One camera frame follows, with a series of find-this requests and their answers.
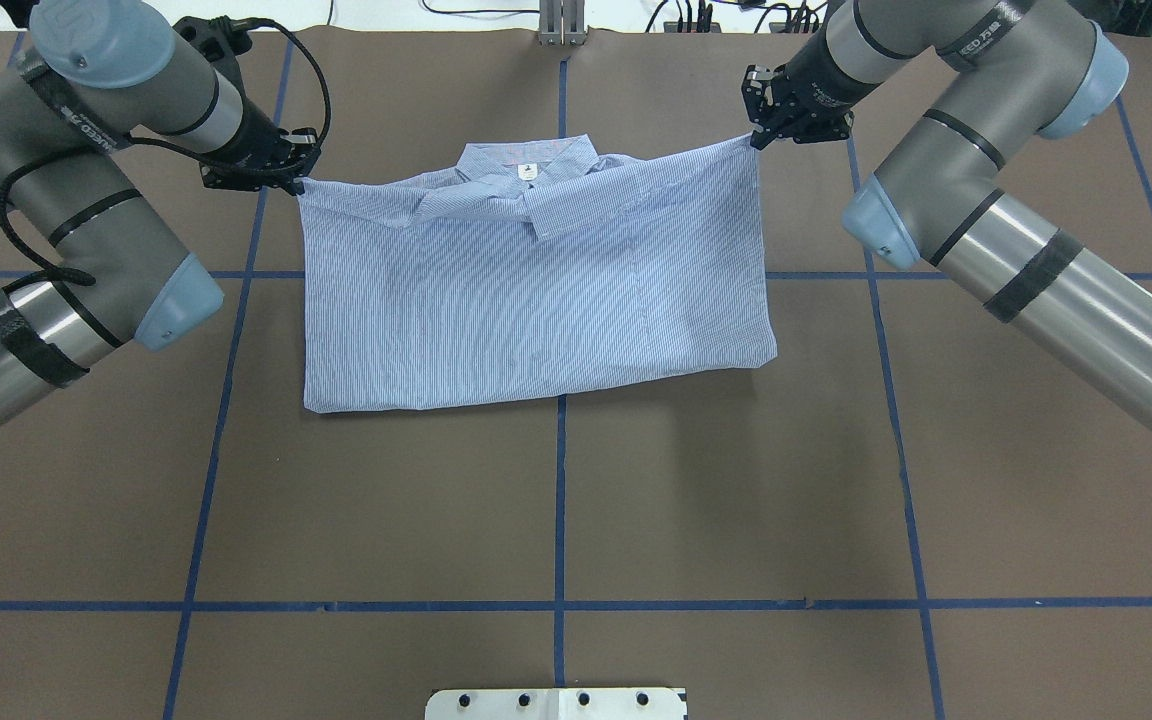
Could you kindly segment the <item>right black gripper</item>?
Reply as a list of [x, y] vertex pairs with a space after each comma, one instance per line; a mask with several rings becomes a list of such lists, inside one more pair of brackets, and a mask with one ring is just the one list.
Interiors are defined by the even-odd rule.
[[761, 151], [790, 138], [796, 143], [846, 141], [851, 135], [855, 83], [829, 58], [823, 40], [776, 68], [749, 65], [742, 77], [751, 123], [749, 143]]

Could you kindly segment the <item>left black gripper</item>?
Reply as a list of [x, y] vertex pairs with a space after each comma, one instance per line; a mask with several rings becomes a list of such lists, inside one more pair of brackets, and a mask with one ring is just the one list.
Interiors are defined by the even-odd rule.
[[278, 128], [264, 111], [243, 101], [236, 136], [200, 161], [200, 182], [209, 190], [257, 192], [278, 188], [288, 195], [305, 192], [302, 179], [314, 169], [323, 137], [314, 128]]

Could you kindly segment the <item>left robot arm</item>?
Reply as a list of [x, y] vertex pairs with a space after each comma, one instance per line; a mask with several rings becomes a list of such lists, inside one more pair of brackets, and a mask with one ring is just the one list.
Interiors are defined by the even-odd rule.
[[238, 55], [274, 18], [169, 22], [143, 1], [5, 1], [29, 44], [0, 73], [0, 232], [35, 270], [0, 288], [0, 427], [127, 342], [160, 350], [223, 291], [114, 161], [198, 162], [210, 190], [302, 194], [329, 129], [283, 129]]

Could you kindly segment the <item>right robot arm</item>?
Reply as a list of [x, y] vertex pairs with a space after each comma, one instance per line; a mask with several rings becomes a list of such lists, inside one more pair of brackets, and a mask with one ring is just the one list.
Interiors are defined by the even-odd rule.
[[950, 83], [841, 222], [896, 270], [927, 263], [1152, 432], [1152, 293], [1006, 184], [1030, 143], [1111, 108], [1123, 51], [1064, 1], [846, 1], [790, 59], [750, 65], [750, 145], [846, 141], [854, 109], [933, 53]]

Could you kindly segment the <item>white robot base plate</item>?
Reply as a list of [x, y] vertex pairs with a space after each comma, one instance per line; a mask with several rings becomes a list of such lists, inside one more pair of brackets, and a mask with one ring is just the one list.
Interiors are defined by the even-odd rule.
[[684, 689], [668, 687], [445, 689], [425, 719], [687, 719]]

